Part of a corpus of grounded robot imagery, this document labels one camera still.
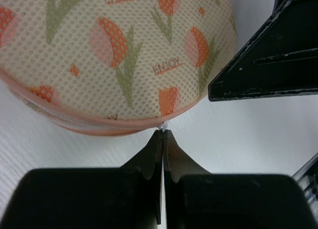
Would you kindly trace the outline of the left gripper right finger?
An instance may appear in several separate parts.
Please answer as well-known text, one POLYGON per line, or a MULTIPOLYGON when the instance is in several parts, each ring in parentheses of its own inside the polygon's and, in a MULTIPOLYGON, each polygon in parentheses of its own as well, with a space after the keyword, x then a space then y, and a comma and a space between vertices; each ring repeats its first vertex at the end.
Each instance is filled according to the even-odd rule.
POLYGON ((315 229, 300 186, 284 174, 216 174, 166 130, 162 139, 169 229, 315 229))

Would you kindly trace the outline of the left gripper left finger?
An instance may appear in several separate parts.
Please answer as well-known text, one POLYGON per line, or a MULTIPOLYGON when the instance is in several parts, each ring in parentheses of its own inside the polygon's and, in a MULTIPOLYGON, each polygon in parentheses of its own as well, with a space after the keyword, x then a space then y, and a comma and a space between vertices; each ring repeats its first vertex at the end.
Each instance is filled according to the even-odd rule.
POLYGON ((163 132, 121 167, 38 168, 26 173, 3 229, 155 229, 161 224, 163 132))

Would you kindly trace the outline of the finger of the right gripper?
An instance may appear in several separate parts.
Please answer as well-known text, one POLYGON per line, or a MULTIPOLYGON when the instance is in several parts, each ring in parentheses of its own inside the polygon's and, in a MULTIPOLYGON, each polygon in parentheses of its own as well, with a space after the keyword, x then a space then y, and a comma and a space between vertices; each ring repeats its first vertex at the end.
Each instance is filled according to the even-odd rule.
POLYGON ((211 81, 211 102, 318 92, 318 0, 275 0, 272 15, 211 81))

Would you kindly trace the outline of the floral pink laundry bag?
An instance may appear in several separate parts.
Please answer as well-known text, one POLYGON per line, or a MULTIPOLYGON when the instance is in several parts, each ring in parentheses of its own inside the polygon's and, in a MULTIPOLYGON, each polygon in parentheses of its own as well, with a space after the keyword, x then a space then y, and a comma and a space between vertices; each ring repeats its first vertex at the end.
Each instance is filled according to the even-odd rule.
POLYGON ((82 134, 133 134, 184 113, 236 42, 230 0, 0 0, 1 81, 82 134))

